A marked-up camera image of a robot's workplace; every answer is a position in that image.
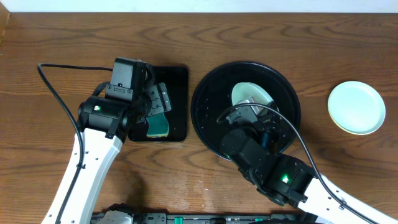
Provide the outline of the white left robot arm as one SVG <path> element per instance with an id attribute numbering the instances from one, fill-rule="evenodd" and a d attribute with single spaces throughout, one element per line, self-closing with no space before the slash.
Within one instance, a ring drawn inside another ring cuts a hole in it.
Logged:
<path id="1" fill-rule="evenodd" d="M 105 86 L 107 91 L 116 90 L 115 98 L 95 93 L 79 107 L 72 154 L 44 223 L 89 223 L 106 174 L 125 140 L 162 141 L 170 135 L 165 114 L 172 104 L 164 83 L 128 101 L 121 93 L 131 94 L 130 88 Z"/>

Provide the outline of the green yellow sponge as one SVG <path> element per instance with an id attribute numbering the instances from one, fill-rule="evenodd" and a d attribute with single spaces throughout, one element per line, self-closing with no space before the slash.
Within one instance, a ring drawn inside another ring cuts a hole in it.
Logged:
<path id="1" fill-rule="evenodd" d="M 147 117 L 147 122 L 149 127 L 146 136 L 148 138 L 162 138 L 169 135 L 170 125 L 163 113 Z"/>

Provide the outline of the yellow plate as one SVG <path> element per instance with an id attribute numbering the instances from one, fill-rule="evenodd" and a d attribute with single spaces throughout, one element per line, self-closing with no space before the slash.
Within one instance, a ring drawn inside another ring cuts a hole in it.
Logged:
<path id="1" fill-rule="evenodd" d="M 333 121 L 333 123 L 334 123 L 337 127 L 339 127 L 341 130 L 343 130 L 343 131 L 345 131 L 345 132 L 347 132 L 347 133 L 354 134 L 354 135 L 358 135 L 358 136 L 364 136 L 364 135 L 368 135 L 368 134 L 373 133 L 373 132 L 357 132 L 357 131 L 350 131 L 349 129 L 345 129 L 344 127 L 342 127 L 340 124 L 338 124 L 338 123 L 336 122 L 336 120 L 334 119 L 334 117 L 332 116 L 331 113 L 329 113 L 329 115 L 330 115 L 330 118 L 331 118 L 331 120 Z"/>

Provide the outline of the light blue plate with stain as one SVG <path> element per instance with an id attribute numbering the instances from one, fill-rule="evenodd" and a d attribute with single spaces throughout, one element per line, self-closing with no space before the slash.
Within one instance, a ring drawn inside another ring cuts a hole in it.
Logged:
<path id="1" fill-rule="evenodd" d="M 250 97 L 253 97 L 256 103 L 264 105 L 274 101 L 265 89 L 255 83 L 241 82 L 237 83 L 233 87 L 231 92 L 232 105 L 235 105 L 242 100 L 248 100 Z"/>

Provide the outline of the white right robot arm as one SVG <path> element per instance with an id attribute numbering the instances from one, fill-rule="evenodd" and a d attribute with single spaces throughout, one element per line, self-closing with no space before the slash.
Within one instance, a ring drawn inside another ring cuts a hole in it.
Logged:
<path id="1" fill-rule="evenodd" d="M 313 166 L 283 154 L 280 145 L 296 130 L 278 114 L 258 116 L 238 108 L 217 120 L 231 125 L 220 150 L 243 177 L 270 201 L 314 214 L 331 223 L 397 223 L 397 220 L 347 194 Z"/>

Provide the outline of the pale green plate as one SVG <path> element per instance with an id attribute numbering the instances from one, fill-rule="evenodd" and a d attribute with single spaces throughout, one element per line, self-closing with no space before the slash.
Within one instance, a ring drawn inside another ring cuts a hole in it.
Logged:
<path id="1" fill-rule="evenodd" d="M 381 95 L 370 85 L 359 81 L 337 85 L 328 97 L 327 107 L 336 122 L 350 131 L 375 132 L 386 117 Z"/>

